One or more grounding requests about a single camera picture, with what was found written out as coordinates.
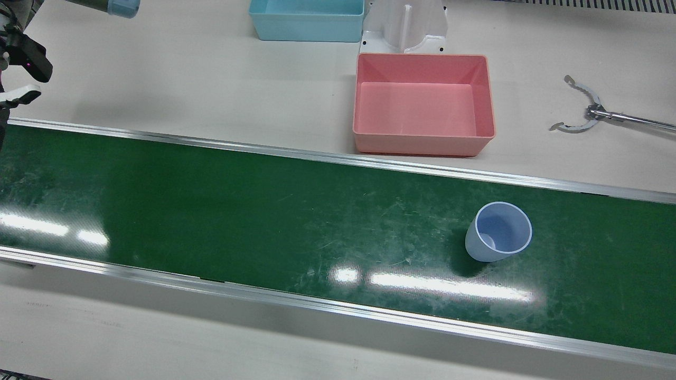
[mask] pink plastic container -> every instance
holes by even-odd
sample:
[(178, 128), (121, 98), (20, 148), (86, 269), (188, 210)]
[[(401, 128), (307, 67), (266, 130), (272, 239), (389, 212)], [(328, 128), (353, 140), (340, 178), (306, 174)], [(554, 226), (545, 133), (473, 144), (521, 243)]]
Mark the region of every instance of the pink plastic container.
[(476, 156), (496, 135), (486, 57), (360, 54), (352, 129), (366, 153)]

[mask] metal rod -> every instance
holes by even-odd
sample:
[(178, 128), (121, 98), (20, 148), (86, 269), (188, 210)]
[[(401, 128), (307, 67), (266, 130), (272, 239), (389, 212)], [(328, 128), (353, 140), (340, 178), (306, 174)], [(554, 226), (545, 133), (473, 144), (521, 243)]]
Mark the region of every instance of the metal rod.
[(657, 126), (659, 128), (664, 128), (664, 129), (676, 131), (676, 125), (668, 124), (668, 123), (665, 123), (665, 122), (657, 122), (655, 120), (637, 118), (635, 116), (618, 114), (616, 112), (607, 112), (607, 111), (602, 111), (602, 110), (589, 110), (589, 112), (590, 112), (590, 114), (593, 114), (595, 116), (602, 116), (604, 118), (608, 118), (608, 119), (611, 119), (611, 120), (618, 120), (618, 121), (621, 121), (621, 122), (635, 122), (635, 123), (639, 123), (639, 124), (647, 124), (647, 125)]

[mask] light blue bin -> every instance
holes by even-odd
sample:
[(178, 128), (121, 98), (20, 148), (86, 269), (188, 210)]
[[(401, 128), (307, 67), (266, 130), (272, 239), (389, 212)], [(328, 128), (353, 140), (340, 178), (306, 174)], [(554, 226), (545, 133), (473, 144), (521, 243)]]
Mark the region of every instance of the light blue bin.
[(251, 0), (249, 15), (262, 40), (358, 42), (364, 0)]

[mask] cup rim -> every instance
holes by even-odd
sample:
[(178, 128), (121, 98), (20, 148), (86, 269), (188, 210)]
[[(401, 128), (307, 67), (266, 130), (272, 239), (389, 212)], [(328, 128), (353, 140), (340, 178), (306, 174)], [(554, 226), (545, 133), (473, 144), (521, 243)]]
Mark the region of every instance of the cup rim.
[[(496, 205), (496, 204), (504, 204), (504, 205), (510, 206), (511, 208), (514, 208), (514, 209), (517, 210), (519, 213), (521, 213), (521, 215), (526, 219), (526, 222), (528, 223), (528, 239), (527, 239), (526, 242), (525, 242), (519, 249), (517, 249), (517, 250), (514, 250), (514, 251), (501, 251), (501, 250), (497, 250), (497, 249), (495, 249), (495, 248), (491, 248), (490, 245), (488, 245), (488, 243), (486, 243), (486, 242), (483, 240), (483, 238), (481, 237), (481, 234), (479, 233), (479, 223), (478, 223), (479, 215), (480, 215), (480, 214), (484, 211), (484, 209), (486, 209), (487, 207), (490, 207), (490, 206)], [(531, 219), (528, 217), (528, 215), (526, 215), (525, 212), (523, 212), (522, 209), (520, 209), (518, 206), (515, 206), (515, 205), (513, 205), (513, 204), (511, 204), (511, 203), (509, 203), (509, 202), (495, 201), (495, 202), (491, 202), (491, 203), (485, 204), (485, 205), (483, 205), (482, 208), (479, 209), (479, 211), (477, 212), (477, 215), (476, 215), (475, 218), (477, 219), (477, 223), (473, 223), (473, 224), (474, 224), (474, 230), (475, 230), (475, 232), (477, 233), (477, 236), (479, 237), (479, 240), (481, 240), (481, 243), (483, 243), (483, 245), (484, 245), (486, 248), (488, 248), (489, 250), (491, 250), (491, 251), (493, 251), (493, 252), (495, 252), (495, 253), (498, 253), (498, 254), (504, 254), (505, 256), (517, 254), (517, 253), (519, 253), (519, 252), (525, 250), (526, 247), (528, 247), (528, 245), (531, 243), (531, 240), (532, 240), (532, 238), (533, 238), (533, 225), (531, 224)]]

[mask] metal edge strip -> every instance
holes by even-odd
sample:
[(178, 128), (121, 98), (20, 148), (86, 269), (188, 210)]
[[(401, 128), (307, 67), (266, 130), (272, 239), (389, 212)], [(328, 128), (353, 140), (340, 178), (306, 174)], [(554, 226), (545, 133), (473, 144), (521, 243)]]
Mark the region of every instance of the metal edge strip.
[(285, 293), (282, 291), (262, 289), (248, 285), (218, 283), (192, 276), (176, 275), (167, 272), (44, 254), (30, 250), (5, 247), (2, 245), (0, 245), (0, 258), (26, 264), (43, 264), (74, 269), (136, 281), (139, 283), (159, 285), (172, 289), (193, 291), (196, 293), (217, 295), (226, 298), (237, 298), (249, 302), (261, 302), (278, 306), (290, 306), (306, 310), (330, 312), (439, 331), (462, 337), (471, 337), (498, 343), (515, 344), (528, 348), (551, 350), (565, 354), (575, 354), (629, 364), (676, 370), (676, 355), (640, 350), (637, 348), (614, 346), (606, 343), (530, 333), (503, 327), (481, 325), (479, 323), (425, 316), (372, 306), (362, 306), (347, 302), (324, 300), (306, 295)]
[(45, 128), (53, 130), (64, 130), (69, 132), (87, 133), (92, 135), (123, 137), (127, 139), (155, 141), (161, 143), (173, 143), (178, 145), (191, 145), (197, 147), (208, 147), (212, 149), (223, 149), (230, 151), (242, 151), (247, 153), (265, 154), (268, 156), (279, 156), (286, 158), (299, 158), (302, 160), (309, 161), (329, 162), (333, 164), (346, 164), (367, 168), (378, 168), (385, 170), (396, 170), (401, 172), (411, 172), (417, 174), (446, 176), (458, 179), (486, 181), (506, 185), (520, 185), (540, 189), (552, 189), (576, 193), (590, 193), (598, 195), (607, 195), (617, 198), (634, 199), (640, 201), (653, 201), (664, 204), (676, 204), (676, 193), (663, 193), (660, 191), (629, 189), (625, 187), (613, 187), (608, 185), (595, 185), (590, 183), (545, 179), (517, 174), (502, 174), (484, 170), (461, 169), (429, 164), (417, 164), (412, 162), (402, 162), (397, 160), (388, 160), (384, 158), (361, 156), (356, 154), (322, 153), (318, 151), (307, 151), (283, 147), (271, 147), (247, 143), (234, 143), (228, 141), (202, 139), (199, 137), (166, 135), (162, 133), (141, 132), (135, 130), (106, 128), (100, 126), (87, 126), (63, 122), (50, 122), (45, 120), (33, 120), (26, 118), (10, 118), (9, 123), (20, 126), (31, 126), (35, 128)]

